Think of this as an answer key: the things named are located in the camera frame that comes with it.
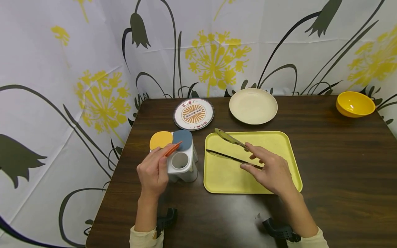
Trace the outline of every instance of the bowl rim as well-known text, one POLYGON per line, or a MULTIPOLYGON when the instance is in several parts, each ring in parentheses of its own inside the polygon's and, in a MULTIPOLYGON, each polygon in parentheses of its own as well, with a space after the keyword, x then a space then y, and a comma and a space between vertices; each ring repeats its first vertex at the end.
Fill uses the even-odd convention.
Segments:
POLYGON ((372 101, 371 98, 369 98, 367 95, 364 95, 363 93, 360 93, 360 92, 357 92, 357 91, 344 91, 344 92, 340 93, 340 94, 338 95, 338 98, 336 99, 336 102, 337 102, 337 103, 339 104, 339 106, 340 106, 342 109, 344 109, 345 111, 347 111, 347 112, 349 112, 349 113, 352 113, 352 114, 354 114, 354 115, 359 115, 359 116, 370 115, 370 114, 372 114, 372 113, 375 111, 375 109, 376 109, 376 106, 375 106, 375 104, 374 104, 374 101, 372 101), (363 97, 364 99, 369 100, 369 101, 371 102, 372 110, 371 110, 369 113, 362 114, 362 113, 355 113, 355 112, 353 112, 353 111, 351 111, 351 110, 349 110, 349 109, 344 108, 344 107, 339 103, 339 97, 340 97, 341 95, 345 94, 345 93, 353 93, 353 94, 355 94, 355 95, 358 94, 358 95, 360 95, 360 97, 363 97))
POLYGON ((230 100, 229 100, 229 110, 230 110, 231 114, 232 114, 237 120, 241 121, 242 123, 249 124, 249 125, 261 125, 261 124, 264 124, 264 123, 267 123, 267 122, 271 121, 271 120, 277 115, 277 112, 278 112, 278 102, 277 102, 276 98, 275 98, 272 94, 270 94, 269 92, 267 92, 266 90, 262 90, 262 89, 258 89, 258 88, 245 88, 245 89, 242 89, 242 90, 237 91, 234 95, 231 96, 231 98, 230 98, 230 100), (246 92, 246 91, 258 91, 258 92, 262 92, 262 93, 264 93, 265 95, 267 95, 268 97, 270 97, 270 98, 276 103, 276 110, 275 110, 275 113, 273 114, 273 116, 272 116, 270 119, 268 119, 268 120, 265 121, 265 122, 261 122, 261 123, 249 123, 249 122, 246 122, 246 121, 242 121, 242 120, 240 120, 239 118, 236 117, 236 114, 237 114, 237 113, 235 112, 235 110, 234 110, 233 108, 230 107, 230 104, 231 104, 231 102, 232 102, 233 97, 236 98, 236 97, 238 97, 239 95, 244 94, 244 92, 246 92))

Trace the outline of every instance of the hand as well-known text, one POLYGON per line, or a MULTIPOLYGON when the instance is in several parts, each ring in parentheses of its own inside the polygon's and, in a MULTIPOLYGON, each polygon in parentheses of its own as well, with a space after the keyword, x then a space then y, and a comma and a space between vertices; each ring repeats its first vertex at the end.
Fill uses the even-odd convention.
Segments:
POLYGON ((261 146, 253 146, 248 142, 245 145, 253 153, 250 159, 259 158, 264 166, 262 170, 258 170, 251 165, 242 164, 242 169, 251 173, 260 184, 282 199, 298 193, 285 159, 261 146))
POLYGON ((141 197, 145 200, 158 201, 168 183, 167 158, 164 155, 172 147, 168 144, 163 149, 157 147, 137 166, 142 185, 141 197))

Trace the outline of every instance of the sleeve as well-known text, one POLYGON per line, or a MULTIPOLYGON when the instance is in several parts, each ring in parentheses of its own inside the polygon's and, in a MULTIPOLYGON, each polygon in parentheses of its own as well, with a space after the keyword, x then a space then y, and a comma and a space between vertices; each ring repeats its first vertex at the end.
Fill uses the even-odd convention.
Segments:
POLYGON ((287 240, 287 245, 288 248, 329 248, 320 228, 318 229, 318 232, 315 236, 310 238, 302 238, 296 243, 287 240))
POLYGON ((164 231, 161 233, 158 239, 156 237, 156 229, 148 232, 141 233, 135 231, 135 226, 131 228, 131 234, 129 237, 130 248, 162 248, 164 241, 164 231))

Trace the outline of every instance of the decorative plate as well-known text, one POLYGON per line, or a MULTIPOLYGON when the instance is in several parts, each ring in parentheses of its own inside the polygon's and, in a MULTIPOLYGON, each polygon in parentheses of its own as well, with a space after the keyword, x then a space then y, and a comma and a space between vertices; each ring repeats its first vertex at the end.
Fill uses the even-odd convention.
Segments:
POLYGON ((201 98, 191 98, 181 102, 174 111, 174 121, 185 130, 199 130, 214 118, 214 107, 201 98))

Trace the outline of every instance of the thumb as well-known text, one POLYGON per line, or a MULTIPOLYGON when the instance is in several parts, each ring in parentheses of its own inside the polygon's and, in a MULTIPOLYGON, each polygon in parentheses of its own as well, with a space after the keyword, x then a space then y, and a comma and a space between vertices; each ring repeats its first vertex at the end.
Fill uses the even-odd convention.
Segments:
POLYGON ((164 182, 167 180, 168 180, 167 157, 162 157, 158 162, 158 181, 164 182))
POLYGON ((242 163, 240 165, 240 168, 242 168, 243 170, 249 172, 251 175, 254 176, 254 178, 256 180, 259 179, 259 175, 260 175, 261 171, 259 171, 257 168, 253 167, 252 165, 247 165, 247 164, 242 163))

